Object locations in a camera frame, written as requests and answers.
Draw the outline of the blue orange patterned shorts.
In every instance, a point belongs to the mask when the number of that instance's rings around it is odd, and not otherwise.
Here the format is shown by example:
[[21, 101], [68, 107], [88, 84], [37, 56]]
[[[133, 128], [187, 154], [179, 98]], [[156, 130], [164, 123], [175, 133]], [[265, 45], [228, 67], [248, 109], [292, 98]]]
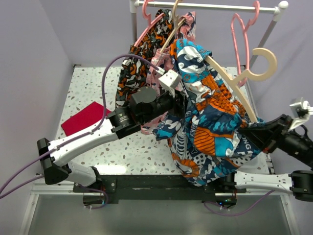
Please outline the blue orange patterned shorts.
[[200, 187], [234, 173], [260, 154], [239, 133], [252, 121], [222, 77], [205, 58], [212, 52], [186, 39], [170, 45], [174, 70], [186, 93], [183, 118], [167, 114], [154, 129], [157, 140], [167, 140], [175, 166], [191, 184]]

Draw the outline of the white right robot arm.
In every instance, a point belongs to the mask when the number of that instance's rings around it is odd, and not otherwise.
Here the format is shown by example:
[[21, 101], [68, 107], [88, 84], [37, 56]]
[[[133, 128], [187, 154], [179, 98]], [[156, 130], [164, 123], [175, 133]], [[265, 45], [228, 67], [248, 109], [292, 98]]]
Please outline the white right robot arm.
[[291, 194], [305, 202], [313, 200], [313, 141], [304, 125], [304, 117], [279, 118], [260, 126], [239, 129], [239, 133], [269, 154], [274, 174], [237, 171], [233, 177], [225, 175], [218, 180], [223, 192], [237, 189], [265, 189]]

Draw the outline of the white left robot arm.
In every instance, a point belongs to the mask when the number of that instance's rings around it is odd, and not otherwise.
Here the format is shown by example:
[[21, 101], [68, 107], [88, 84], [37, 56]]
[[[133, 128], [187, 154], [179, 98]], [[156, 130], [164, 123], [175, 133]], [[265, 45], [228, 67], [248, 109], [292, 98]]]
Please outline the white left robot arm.
[[184, 92], [166, 91], [158, 97], [153, 88], [143, 87], [124, 106], [110, 112], [96, 124], [63, 139], [38, 140], [45, 183], [54, 185], [67, 180], [84, 186], [90, 192], [98, 191], [101, 188], [98, 170], [77, 164], [74, 158], [99, 145], [138, 132], [144, 124], [166, 112], [184, 115], [185, 100]]

